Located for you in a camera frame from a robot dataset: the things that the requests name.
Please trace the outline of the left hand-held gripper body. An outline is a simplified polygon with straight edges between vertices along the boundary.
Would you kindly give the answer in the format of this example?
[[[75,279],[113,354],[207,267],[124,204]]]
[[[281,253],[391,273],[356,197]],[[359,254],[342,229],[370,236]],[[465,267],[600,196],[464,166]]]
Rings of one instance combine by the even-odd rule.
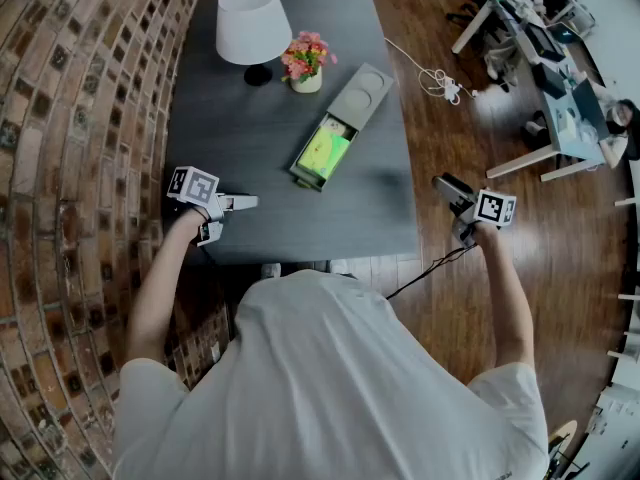
[[[220,239],[223,220],[229,212],[227,197],[216,192],[219,178],[192,166],[179,166],[173,171],[167,197],[169,213],[179,216],[188,209],[196,209],[205,216],[192,242],[203,247]]]

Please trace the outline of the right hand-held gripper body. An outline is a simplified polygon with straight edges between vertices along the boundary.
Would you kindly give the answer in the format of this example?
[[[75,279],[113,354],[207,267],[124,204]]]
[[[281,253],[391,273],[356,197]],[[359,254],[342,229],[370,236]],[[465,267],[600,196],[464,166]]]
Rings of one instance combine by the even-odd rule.
[[[486,189],[473,194],[471,198],[463,198],[453,203],[451,209],[455,215],[453,234],[464,247],[475,244],[473,233],[479,222],[493,224],[498,228],[511,224],[515,209],[516,197]]]

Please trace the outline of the green yellow packet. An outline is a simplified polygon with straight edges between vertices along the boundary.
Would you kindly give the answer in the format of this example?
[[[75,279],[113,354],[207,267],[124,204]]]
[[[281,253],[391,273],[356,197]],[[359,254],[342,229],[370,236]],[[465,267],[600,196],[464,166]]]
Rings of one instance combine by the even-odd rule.
[[[348,139],[325,127],[320,127],[302,151],[296,165],[311,174],[328,180],[349,145]]]

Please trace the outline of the person's right forearm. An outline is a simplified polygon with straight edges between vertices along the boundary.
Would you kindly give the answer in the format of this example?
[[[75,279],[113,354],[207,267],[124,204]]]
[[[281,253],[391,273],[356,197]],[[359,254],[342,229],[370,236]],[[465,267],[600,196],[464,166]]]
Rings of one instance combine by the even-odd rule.
[[[519,362],[534,368],[531,309],[510,250],[491,224],[476,223],[473,237],[482,250],[488,272],[496,365]]]

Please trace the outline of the person's left forearm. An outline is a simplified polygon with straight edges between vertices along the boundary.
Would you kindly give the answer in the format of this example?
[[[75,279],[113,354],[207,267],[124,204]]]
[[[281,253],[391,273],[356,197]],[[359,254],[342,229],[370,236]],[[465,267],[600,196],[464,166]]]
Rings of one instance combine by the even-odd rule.
[[[125,362],[140,358],[163,362],[182,264],[191,240],[207,219],[204,210],[188,209],[165,235],[129,315]]]

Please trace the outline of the grey sliding drawer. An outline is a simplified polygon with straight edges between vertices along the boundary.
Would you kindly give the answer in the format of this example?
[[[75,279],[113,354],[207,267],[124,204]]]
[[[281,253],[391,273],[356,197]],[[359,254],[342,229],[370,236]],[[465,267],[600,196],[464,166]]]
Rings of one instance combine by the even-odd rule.
[[[331,177],[328,180],[324,180],[314,174],[311,174],[310,172],[298,167],[296,165],[297,160],[299,159],[302,151],[304,150],[304,148],[306,147],[306,145],[309,143],[310,139],[313,137],[313,135],[315,134],[315,132],[322,127],[321,124],[323,123],[323,121],[330,116],[328,113],[326,113],[322,120],[320,121],[319,125],[317,126],[316,130],[313,132],[313,134],[311,135],[311,137],[309,138],[309,140],[306,142],[306,144],[304,145],[304,147],[301,149],[300,153],[297,155],[296,159],[293,161],[292,165],[289,168],[289,172],[294,176],[295,178],[295,182],[298,183],[301,186],[307,187],[307,188],[312,188],[314,190],[317,190],[319,192],[321,192],[324,188],[324,186],[326,185],[326,183],[330,180],[330,178],[332,177],[332,175],[334,174],[335,170],[337,169],[337,167],[339,166],[339,164],[337,165],[336,169],[334,170],[333,174],[331,175]],[[358,131],[351,128],[350,126],[346,125],[346,133],[342,136],[346,139],[348,139],[350,141],[350,145],[352,143],[352,141],[357,137],[358,135]]]

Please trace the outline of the white office desk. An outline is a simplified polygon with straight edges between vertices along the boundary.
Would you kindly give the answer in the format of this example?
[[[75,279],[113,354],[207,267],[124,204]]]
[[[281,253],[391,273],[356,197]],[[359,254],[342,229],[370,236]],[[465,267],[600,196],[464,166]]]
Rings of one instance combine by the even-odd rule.
[[[565,59],[563,61],[556,63],[537,56],[523,31],[524,27],[531,22],[521,17],[509,2],[506,0],[486,0],[477,15],[453,44],[451,51],[454,54],[459,54],[491,14],[496,14],[508,32],[513,35],[522,59],[528,64],[529,72],[531,73],[532,66],[544,63],[563,77],[566,95],[560,99],[554,99],[536,86],[541,99],[540,109],[544,115],[550,143],[489,169],[486,172],[486,177],[489,179],[497,178],[557,155],[575,158],[577,162],[541,175],[540,179],[543,182],[603,165],[605,159],[599,146],[597,132],[586,120],[581,118],[573,99],[572,90],[579,83],[571,76],[571,71],[576,68],[576,65],[569,51],[566,46],[556,41],[564,51]]]

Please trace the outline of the grey drawer box housing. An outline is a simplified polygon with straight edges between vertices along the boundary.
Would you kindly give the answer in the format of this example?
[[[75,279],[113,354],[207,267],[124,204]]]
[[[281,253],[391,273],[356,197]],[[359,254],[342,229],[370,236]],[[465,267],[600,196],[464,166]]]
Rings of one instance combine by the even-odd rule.
[[[327,113],[361,131],[394,84],[394,79],[363,63],[327,109]]]

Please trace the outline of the black box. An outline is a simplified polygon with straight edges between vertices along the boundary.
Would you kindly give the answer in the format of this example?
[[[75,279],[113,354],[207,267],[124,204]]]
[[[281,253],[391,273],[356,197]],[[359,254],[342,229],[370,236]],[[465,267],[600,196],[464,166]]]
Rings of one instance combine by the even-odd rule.
[[[551,70],[544,63],[538,63],[531,67],[536,86],[554,99],[560,99],[566,95],[563,77]]]

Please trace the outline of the dark open laptop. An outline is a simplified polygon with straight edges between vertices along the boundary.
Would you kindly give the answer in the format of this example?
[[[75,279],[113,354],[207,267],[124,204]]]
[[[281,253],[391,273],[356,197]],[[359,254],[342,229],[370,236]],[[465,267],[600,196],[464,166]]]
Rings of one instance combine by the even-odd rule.
[[[580,82],[572,90],[572,95],[581,118],[596,130],[599,140],[606,139],[609,136],[609,129],[605,114],[589,80]]]

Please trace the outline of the pink flowers in white pot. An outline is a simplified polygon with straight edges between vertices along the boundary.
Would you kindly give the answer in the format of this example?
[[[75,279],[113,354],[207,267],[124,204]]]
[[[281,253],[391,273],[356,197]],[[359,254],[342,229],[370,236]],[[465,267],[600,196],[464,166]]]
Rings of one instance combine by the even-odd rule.
[[[317,32],[301,31],[280,56],[283,82],[299,94],[316,93],[322,86],[322,69],[337,57]]]

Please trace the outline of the white table lamp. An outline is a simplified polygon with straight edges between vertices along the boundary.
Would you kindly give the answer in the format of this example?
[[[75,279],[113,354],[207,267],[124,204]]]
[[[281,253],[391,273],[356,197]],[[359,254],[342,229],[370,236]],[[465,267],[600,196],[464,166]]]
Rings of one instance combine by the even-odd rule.
[[[292,41],[281,0],[218,0],[216,51],[228,63],[244,66],[244,81],[259,87],[272,79],[267,65]]]

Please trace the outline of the laptop with green logo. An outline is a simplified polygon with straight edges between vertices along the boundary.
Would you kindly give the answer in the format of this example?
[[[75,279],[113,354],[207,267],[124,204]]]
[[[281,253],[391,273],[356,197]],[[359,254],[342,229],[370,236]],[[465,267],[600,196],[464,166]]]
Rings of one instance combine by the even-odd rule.
[[[562,22],[548,25],[546,30],[555,41],[563,45],[582,41],[582,37],[572,27],[567,26]]]

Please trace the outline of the person's white t-shirt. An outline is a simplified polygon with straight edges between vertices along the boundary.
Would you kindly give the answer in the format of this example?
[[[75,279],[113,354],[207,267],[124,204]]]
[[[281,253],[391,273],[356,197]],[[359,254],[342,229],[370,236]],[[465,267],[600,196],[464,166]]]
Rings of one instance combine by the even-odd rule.
[[[117,480],[543,480],[534,370],[462,383],[360,281],[254,284],[238,337],[193,389],[137,359],[120,374]]]

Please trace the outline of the round wooden stool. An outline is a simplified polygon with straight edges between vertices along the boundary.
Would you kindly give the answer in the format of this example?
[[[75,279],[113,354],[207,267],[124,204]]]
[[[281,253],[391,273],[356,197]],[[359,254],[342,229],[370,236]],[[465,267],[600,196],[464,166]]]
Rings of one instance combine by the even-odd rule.
[[[560,451],[561,453],[564,453],[575,437],[576,431],[576,420],[570,420],[561,425],[559,428],[553,430],[548,438],[549,453],[552,453],[554,451]]]

